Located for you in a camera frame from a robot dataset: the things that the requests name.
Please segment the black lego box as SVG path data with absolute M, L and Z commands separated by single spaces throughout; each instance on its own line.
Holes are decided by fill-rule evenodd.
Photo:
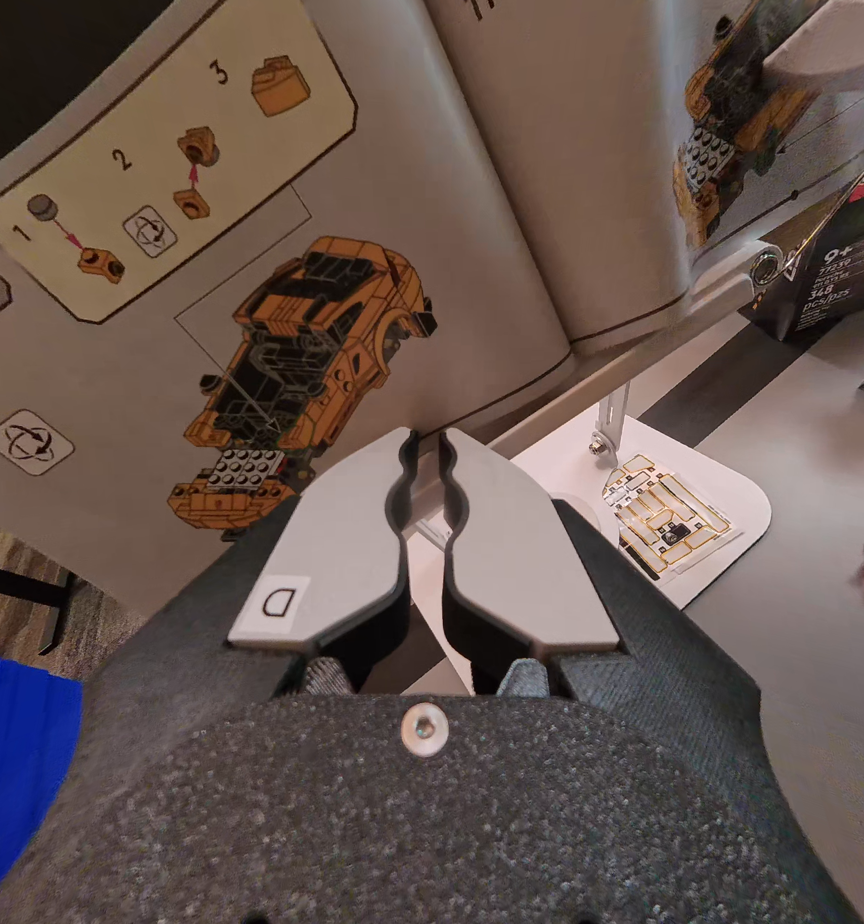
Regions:
M 802 342 L 864 309 L 864 170 L 764 239 L 784 266 L 739 312 L 772 339 Z

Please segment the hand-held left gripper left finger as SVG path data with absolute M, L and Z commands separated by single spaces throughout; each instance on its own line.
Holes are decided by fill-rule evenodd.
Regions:
M 239 611 L 232 647 L 339 661 L 354 689 L 406 639 L 403 532 L 419 433 L 399 427 L 309 486 Z

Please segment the blue plastic bin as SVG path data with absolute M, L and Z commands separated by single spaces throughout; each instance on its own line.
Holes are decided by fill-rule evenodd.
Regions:
M 0 658 L 0 883 L 66 778 L 82 701 L 79 681 Z

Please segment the lego instruction booklet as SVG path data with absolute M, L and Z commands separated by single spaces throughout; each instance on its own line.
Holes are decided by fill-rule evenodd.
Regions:
M 150 610 L 864 161 L 864 2 L 0 2 L 0 529 Z

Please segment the white metal book stand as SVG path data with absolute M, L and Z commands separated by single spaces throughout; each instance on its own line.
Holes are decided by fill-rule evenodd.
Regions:
M 743 531 L 726 547 L 712 553 L 687 573 L 659 586 L 651 582 L 618 549 L 611 565 L 622 565 L 624 578 L 637 590 L 661 591 L 670 603 L 693 600 L 765 533 L 771 506 L 751 480 L 681 445 L 657 429 L 626 414 L 633 379 L 708 330 L 736 309 L 752 301 L 783 267 L 780 248 L 761 239 L 741 244 L 736 251 L 704 271 L 692 285 L 689 306 L 671 326 L 631 347 L 581 383 L 497 437 L 488 447 L 522 468 L 551 495 L 578 496 L 602 501 L 607 475 L 634 456 L 647 456 L 686 479 L 706 502 L 713 504 Z M 445 515 L 419 521 L 424 541 L 441 550 L 451 529 Z

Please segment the clear sticker sheet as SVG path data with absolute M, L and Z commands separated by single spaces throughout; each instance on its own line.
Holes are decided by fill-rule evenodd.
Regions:
M 743 534 L 686 479 L 644 455 L 614 468 L 602 497 L 619 527 L 619 551 L 659 586 Z

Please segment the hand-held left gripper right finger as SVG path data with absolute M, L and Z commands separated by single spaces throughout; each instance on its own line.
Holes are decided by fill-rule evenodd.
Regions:
M 439 434 L 445 489 L 442 623 L 469 664 L 472 690 L 492 695 L 511 664 L 620 647 L 567 529 L 618 549 L 602 501 L 551 495 L 522 468 L 458 429 Z

